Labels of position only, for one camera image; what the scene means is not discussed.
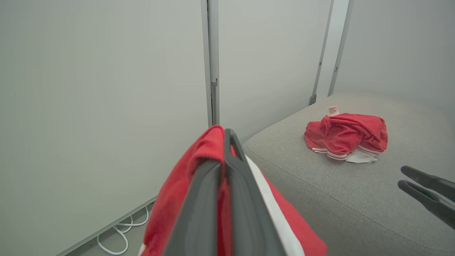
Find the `white wall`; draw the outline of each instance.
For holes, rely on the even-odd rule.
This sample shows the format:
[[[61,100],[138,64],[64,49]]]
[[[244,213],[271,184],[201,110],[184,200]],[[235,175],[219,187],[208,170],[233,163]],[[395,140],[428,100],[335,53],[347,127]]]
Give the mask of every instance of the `white wall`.
[[[329,32],[325,44],[324,59],[322,61],[321,73],[319,75],[318,87],[316,90],[317,99],[322,100],[328,96],[330,83],[334,74],[335,62],[337,60],[341,35],[346,19],[349,0],[334,0],[332,15],[330,17]]]
[[[0,120],[0,254],[54,256],[207,129],[201,2],[0,1]]]
[[[220,123],[243,143],[308,106],[330,0],[219,2]]]
[[[369,90],[455,120],[455,1],[355,1],[334,93]]]

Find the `electrical cord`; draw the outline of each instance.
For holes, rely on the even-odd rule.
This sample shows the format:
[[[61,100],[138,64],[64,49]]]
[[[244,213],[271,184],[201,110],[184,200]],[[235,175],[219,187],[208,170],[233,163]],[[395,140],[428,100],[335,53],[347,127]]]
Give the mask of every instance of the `electrical cord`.
[[[123,240],[125,240],[126,246],[125,246],[125,248],[122,251],[114,252],[114,251],[111,251],[111,250],[107,249],[106,247],[104,247],[101,244],[100,236],[97,236],[96,237],[96,241],[98,242],[98,245],[100,246],[100,248],[103,249],[103,251],[105,251],[105,252],[107,252],[109,254],[112,254],[112,255],[121,255],[121,254],[125,253],[128,250],[128,239],[126,238],[126,236],[124,234],[127,233],[128,231],[130,231],[130,229],[132,227],[141,226],[141,225],[144,225],[145,223],[147,223],[148,218],[149,218],[149,212],[148,212],[147,206],[145,207],[145,211],[147,212],[147,218],[145,219],[145,221],[143,221],[141,223],[133,223],[133,217],[130,216],[131,223],[118,223],[117,224],[117,225],[120,225],[120,226],[128,226],[128,228],[126,230],[121,231],[120,229],[117,228],[117,225],[114,225],[115,231],[117,231],[117,233],[119,233],[122,236]]]

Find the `red fabric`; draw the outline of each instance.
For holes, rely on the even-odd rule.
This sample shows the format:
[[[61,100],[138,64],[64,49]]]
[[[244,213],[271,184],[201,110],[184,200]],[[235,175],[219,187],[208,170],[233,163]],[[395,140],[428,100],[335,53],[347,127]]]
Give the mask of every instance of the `red fabric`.
[[[349,154],[359,146],[360,150],[379,154],[388,142],[382,118],[349,113],[309,122],[304,135],[309,148],[324,148],[335,155]]]
[[[142,256],[159,256],[166,247],[175,220],[185,199],[197,165],[204,159],[221,161],[224,166],[224,129],[209,128],[182,156],[165,181],[153,205],[152,215],[144,235],[145,250]],[[300,214],[267,180],[291,229],[302,244],[306,256],[324,256],[326,245],[311,230]],[[231,202],[226,178],[218,190],[218,255],[230,256],[231,251]]]

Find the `gray cushion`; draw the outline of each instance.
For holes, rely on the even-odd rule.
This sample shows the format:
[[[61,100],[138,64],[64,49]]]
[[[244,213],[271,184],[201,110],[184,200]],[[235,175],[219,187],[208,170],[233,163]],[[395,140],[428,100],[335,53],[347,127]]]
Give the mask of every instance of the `gray cushion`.
[[[389,145],[370,164],[330,159],[303,138],[327,108],[382,117]],[[455,181],[454,136],[437,109],[364,92],[318,100],[243,149],[327,244],[328,255],[455,255],[455,230],[397,187],[409,165]]]

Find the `clothing tag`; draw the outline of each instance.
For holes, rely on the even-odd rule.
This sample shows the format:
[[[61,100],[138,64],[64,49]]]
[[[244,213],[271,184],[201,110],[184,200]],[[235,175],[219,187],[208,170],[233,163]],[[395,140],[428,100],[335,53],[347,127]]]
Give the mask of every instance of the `clothing tag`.
[[[337,106],[333,106],[333,107],[329,107],[329,116],[336,116],[336,115],[339,115],[340,112],[338,112],[338,107]]]

